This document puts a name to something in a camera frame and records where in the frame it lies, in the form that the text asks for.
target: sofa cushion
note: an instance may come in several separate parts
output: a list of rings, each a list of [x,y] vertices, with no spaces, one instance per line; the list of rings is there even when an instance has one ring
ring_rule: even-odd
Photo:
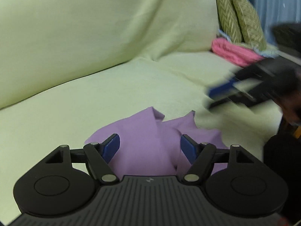
[[[208,50],[215,0],[0,0],[0,108],[136,56]]]

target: lavender cloth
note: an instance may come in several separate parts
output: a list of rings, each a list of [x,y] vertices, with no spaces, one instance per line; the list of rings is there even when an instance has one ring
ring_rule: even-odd
[[[100,128],[85,143],[102,143],[113,133],[120,137],[120,148],[109,163],[114,173],[136,176],[183,176],[191,167],[180,149],[182,134],[189,135],[197,143],[208,142],[219,149],[227,149],[219,130],[198,129],[195,112],[163,122],[164,115],[153,107],[131,117]],[[227,164],[216,164],[213,172]]]

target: blue gripper pad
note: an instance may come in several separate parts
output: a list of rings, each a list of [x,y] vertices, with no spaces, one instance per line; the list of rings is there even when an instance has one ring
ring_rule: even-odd
[[[120,148],[120,137],[119,135],[114,136],[104,147],[102,152],[102,158],[108,164],[113,156],[116,154],[117,150]]]
[[[232,78],[226,84],[217,86],[215,88],[211,88],[208,92],[209,98],[214,98],[217,95],[220,95],[224,92],[227,92],[227,91],[231,90],[232,88],[234,88],[233,85],[234,85],[235,82],[237,82],[237,80],[235,78]]]
[[[190,143],[189,140],[187,140],[183,135],[181,136],[180,146],[182,152],[192,165],[198,157],[195,146],[192,143]]]

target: human hand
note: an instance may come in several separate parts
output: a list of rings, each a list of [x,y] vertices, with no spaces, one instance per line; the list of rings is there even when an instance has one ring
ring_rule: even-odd
[[[295,91],[279,100],[274,102],[280,106],[284,119],[289,123],[300,123],[301,117],[299,117],[297,110],[301,110],[301,91]]]

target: chevron pillow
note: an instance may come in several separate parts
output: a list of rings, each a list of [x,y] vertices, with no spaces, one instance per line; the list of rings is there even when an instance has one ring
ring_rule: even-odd
[[[242,42],[243,36],[232,0],[216,0],[216,4],[223,31],[230,36],[232,42]]]
[[[259,16],[248,0],[232,0],[244,41],[252,47],[263,51],[266,49],[266,39],[263,34]]]

